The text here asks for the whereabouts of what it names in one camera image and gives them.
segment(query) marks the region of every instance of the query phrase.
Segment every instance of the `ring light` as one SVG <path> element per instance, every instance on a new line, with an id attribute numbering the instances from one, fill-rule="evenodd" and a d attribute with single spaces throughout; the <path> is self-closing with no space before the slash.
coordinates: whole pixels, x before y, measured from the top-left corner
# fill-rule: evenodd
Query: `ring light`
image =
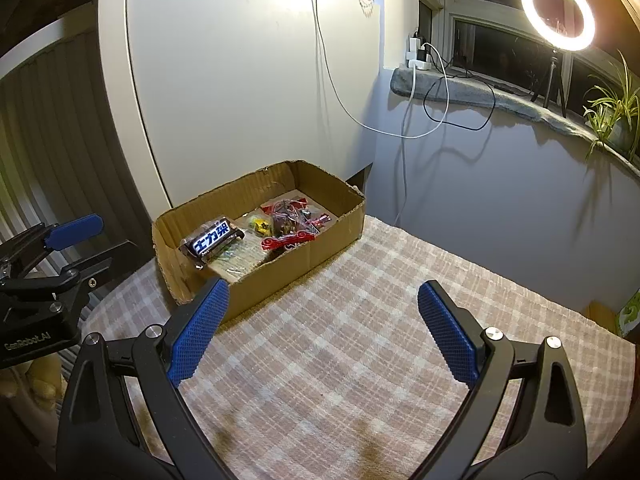
<path id="1" fill-rule="evenodd" d="M 522 8 L 536 31 L 553 46 L 562 50 L 582 50 L 587 48 L 596 33 L 596 23 L 587 0 L 574 0 L 582 13 L 584 28 L 580 36 L 568 38 L 550 28 L 536 12 L 533 0 L 522 0 Z"/>

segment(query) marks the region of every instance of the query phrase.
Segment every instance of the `window sill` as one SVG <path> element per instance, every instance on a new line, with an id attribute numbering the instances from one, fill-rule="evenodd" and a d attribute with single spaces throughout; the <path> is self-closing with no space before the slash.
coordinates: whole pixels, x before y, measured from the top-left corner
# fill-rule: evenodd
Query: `window sill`
<path id="1" fill-rule="evenodd" d="M 418 71 L 415 77 L 414 98 L 419 100 L 424 99 L 425 94 L 441 76 L 440 73 L 434 71 Z M 413 71 L 411 69 L 396 68 L 391 77 L 391 91 L 396 95 L 409 97 L 411 95 L 412 78 Z M 498 89 L 494 89 L 494 92 L 495 108 L 498 110 L 510 112 L 533 123 L 545 123 L 549 128 L 561 135 L 580 137 L 588 144 L 596 138 L 595 134 L 587 127 L 569 118 L 565 119 L 561 114 L 547 110 L 537 103 L 532 103 L 527 98 L 509 94 L 508 92 Z M 444 81 L 440 81 L 439 84 L 436 83 L 433 86 L 427 100 L 444 102 L 446 101 L 446 96 Z M 491 108 L 494 104 L 494 98 L 491 91 L 482 82 L 473 79 L 450 78 L 449 102 L 452 104 Z M 585 155 L 588 149 L 588 145 L 585 146 Z M 604 146 L 604 150 L 615 157 L 627 171 L 640 179 L 640 170 L 626 160 L 626 158 L 607 145 Z"/>

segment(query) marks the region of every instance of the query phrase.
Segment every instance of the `corrugated cardboard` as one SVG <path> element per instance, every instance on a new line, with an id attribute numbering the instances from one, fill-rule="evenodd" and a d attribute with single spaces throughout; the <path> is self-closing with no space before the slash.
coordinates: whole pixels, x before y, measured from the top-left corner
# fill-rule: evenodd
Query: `corrugated cardboard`
<path id="1" fill-rule="evenodd" d="M 225 320 L 233 319 L 318 266 L 362 234 L 364 195 L 339 178 L 303 160 L 254 171 L 167 211 L 151 227 L 156 257 L 169 292 L 188 303 L 209 275 L 195 269 L 180 251 L 180 240 L 220 215 L 235 219 L 291 190 L 300 190 L 338 217 L 315 240 L 286 251 L 229 285 Z"/>

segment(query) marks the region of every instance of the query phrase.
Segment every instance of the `blue textured pad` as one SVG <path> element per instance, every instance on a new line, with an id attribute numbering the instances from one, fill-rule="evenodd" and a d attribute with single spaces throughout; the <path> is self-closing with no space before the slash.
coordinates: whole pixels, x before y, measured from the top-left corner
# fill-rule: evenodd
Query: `blue textured pad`
<path id="1" fill-rule="evenodd" d="M 429 283 L 423 283 L 418 291 L 418 311 L 453 377 L 461 383 L 473 385 L 480 377 L 476 348 Z"/>
<path id="2" fill-rule="evenodd" d="M 174 343 L 167 376 L 176 388 L 195 373 L 228 304 L 229 286 L 225 280 L 218 280 Z"/>
<path id="3" fill-rule="evenodd" d="M 92 236 L 99 235 L 103 226 L 102 218 L 97 214 L 84 216 L 54 228 L 44 243 L 49 249 L 61 251 L 88 240 Z"/>

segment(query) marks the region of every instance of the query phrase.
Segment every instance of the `metal screw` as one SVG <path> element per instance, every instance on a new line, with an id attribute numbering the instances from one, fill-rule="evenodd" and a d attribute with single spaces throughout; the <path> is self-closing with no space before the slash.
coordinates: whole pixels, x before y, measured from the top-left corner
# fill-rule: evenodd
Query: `metal screw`
<path id="1" fill-rule="evenodd" d="M 492 341 L 500 341 L 500 339 L 502 339 L 502 336 L 504 335 L 501 330 L 499 328 L 496 328 L 495 326 L 490 326 L 484 331 L 484 333 Z"/>
<path id="2" fill-rule="evenodd" d="M 162 333 L 162 327 L 160 325 L 151 325 L 148 326 L 145 330 L 145 335 L 149 339 L 155 339 Z"/>
<path id="3" fill-rule="evenodd" d="M 554 335 L 546 338 L 546 344 L 551 346 L 551 348 L 560 348 L 562 346 L 560 339 Z"/>
<path id="4" fill-rule="evenodd" d="M 85 345 L 95 345 L 98 341 L 100 341 L 100 334 L 97 332 L 91 332 L 87 337 L 84 338 Z"/>

